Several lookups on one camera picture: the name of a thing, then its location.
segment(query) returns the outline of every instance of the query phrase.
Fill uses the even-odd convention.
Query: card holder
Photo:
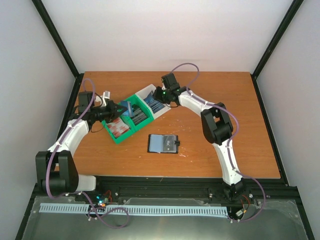
[[[177,154],[180,141],[174,134],[149,134],[147,152],[158,154]]]

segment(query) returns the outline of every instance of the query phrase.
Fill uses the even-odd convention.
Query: white enclosure wall
[[[289,183],[320,239],[320,1],[301,5],[257,82]]]
[[[43,0],[80,72],[253,72],[291,2]]]
[[[0,7],[0,239],[15,239],[36,183],[35,155],[52,145],[74,83],[29,1]]]

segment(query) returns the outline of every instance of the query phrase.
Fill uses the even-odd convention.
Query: green plastic bin
[[[135,125],[129,116],[120,116],[120,118],[123,120],[123,122],[130,127],[130,130],[128,130],[127,132],[125,132],[124,134],[122,134],[121,136],[119,136],[117,138],[115,138],[115,136],[112,134],[112,132],[108,128],[106,122],[102,121],[102,125],[108,131],[111,138],[113,139],[113,141],[116,144],[123,142],[125,139],[127,139],[128,137],[133,135],[135,132],[139,131],[144,126],[148,125],[149,123],[151,123],[154,120],[154,117],[153,117],[151,111],[146,106],[144,101],[140,100],[140,98],[137,97],[135,94],[128,97],[125,101],[129,101],[131,103],[131,105],[134,105],[134,104],[138,105],[141,108],[141,110],[147,115],[148,118],[146,120],[140,122],[138,125]]]

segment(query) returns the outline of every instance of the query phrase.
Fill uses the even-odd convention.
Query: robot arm
[[[179,103],[181,106],[186,107],[186,108],[190,109],[191,111],[193,111],[195,114],[197,114],[199,117],[201,117],[201,120],[203,120],[203,115],[206,113],[207,113],[207,116],[209,118],[211,117],[213,121],[216,118],[215,116],[213,116],[211,114],[210,109],[213,108],[212,106],[209,106],[209,105],[206,105],[206,104],[199,102],[198,100],[196,100],[195,98],[190,96],[190,94],[187,91],[182,92],[178,96],[178,100],[179,100]],[[208,128],[205,129],[205,127],[204,127],[203,133],[205,135],[210,134],[210,129],[208,129]],[[238,182],[240,182],[242,176],[240,174],[238,174],[237,172],[235,172],[235,171],[239,171],[239,169],[238,169],[235,153],[234,153],[234,150],[232,147],[232,140],[229,143],[229,148],[230,148],[231,160],[232,160],[234,169],[231,166],[230,159],[228,156],[228,151],[227,151],[228,140],[229,140],[229,138],[227,138],[224,141],[220,141],[220,142],[218,139],[214,140],[214,141],[211,140],[209,142],[213,145],[213,147],[218,155],[218,159],[219,159],[221,169],[222,169],[222,179],[226,184],[231,186],[232,184],[237,184]]]
[[[153,96],[156,100],[164,104],[175,102],[177,105],[186,107],[201,117],[203,134],[217,152],[222,168],[223,181],[230,186],[227,195],[232,198],[244,186],[242,176],[236,172],[239,169],[232,147],[232,140],[229,143],[231,160],[228,156],[227,142],[232,136],[233,131],[228,114],[214,106],[208,105],[210,102],[195,95],[191,90],[187,92],[186,87],[180,87],[173,73],[163,76],[162,83],[163,87],[158,86],[154,92]],[[216,105],[225,108],[221,102]]]
[[[106,91],[102,97],[97,97],[97,100],[101,100],[100,106],[95,107],[93,102],[89,110],[79,119],[79,116],[90,105],[92,97],[93,93],[90,91],[79,93],[78,113],[75,113],[75,107],[66,129],[56,143],[47,151],[40,151],[36,155],[37,184],[40,190],[45,192],[47,189],[47,168],[52,154],[54,155],[49,175],[49,187],[52,192],[61,194],[95,190],[96,177],[78,174],[73,156],[81,140],[91,130],[96,121],[110,123],[124,113],[127,108],[109,100],[110,93]],[[59,166],[58,171],[55,170],[56,164]]]

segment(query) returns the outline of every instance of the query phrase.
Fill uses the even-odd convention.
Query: zip tie
[[[67,127],[74,129],[75,127],[72,126],[73,123],[69,123]]]

